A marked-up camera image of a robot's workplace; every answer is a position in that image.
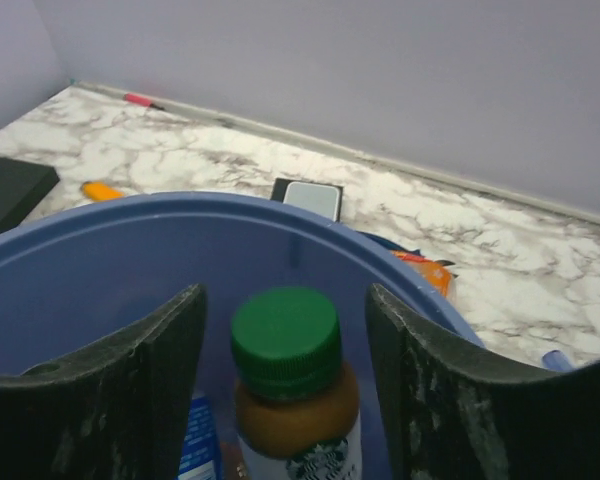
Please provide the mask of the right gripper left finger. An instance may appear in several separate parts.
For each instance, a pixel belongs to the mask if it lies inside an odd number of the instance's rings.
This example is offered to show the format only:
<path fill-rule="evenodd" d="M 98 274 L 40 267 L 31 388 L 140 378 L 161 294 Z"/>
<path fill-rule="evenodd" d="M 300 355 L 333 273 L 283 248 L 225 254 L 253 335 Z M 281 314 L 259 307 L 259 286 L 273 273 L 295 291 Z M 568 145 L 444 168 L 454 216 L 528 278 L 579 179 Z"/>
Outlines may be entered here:
<path fill-rule="evenodd" d="M 174 479 L 207 315 L 191 285 L 147 317 L 0 376 L 0 479 Z"/>

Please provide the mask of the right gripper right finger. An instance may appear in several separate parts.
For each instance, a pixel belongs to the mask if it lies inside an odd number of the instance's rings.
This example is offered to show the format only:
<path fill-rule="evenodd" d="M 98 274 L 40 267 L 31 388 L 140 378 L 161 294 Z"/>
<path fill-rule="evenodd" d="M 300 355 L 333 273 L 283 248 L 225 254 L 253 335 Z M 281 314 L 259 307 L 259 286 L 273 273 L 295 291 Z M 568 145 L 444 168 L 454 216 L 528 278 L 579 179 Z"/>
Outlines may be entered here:
<path fill-rule="evenodd" d="M 600 360 L 517 362 L 377 284 L 365 315 L 393 478 L 600 479 Z"/>

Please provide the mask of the blue label water bottle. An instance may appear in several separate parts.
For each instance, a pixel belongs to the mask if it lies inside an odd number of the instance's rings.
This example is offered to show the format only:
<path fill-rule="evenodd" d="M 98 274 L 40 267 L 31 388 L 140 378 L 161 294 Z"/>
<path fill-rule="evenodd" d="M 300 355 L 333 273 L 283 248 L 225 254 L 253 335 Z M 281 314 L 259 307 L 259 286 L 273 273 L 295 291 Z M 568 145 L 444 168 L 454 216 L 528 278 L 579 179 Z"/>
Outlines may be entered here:
<path fill-rule="evenodd" d="M 222 479 L 221 452 L 211 405 L 201 392 L 192 396 L 177 479 Z"/>

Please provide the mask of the brown coffee bottle green cap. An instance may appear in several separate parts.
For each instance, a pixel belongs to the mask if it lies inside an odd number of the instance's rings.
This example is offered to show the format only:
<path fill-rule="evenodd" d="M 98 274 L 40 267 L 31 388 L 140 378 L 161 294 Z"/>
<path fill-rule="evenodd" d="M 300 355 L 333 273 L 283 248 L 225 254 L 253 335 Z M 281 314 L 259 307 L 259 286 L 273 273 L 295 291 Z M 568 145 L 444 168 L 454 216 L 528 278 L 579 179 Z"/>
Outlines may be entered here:
<path fill-rule="evenodd" d="M 361 478 L 359 387 L 325 295 L 293 286 L 251 297 L 232 318 L 231 353 L 251 478 Z"/>

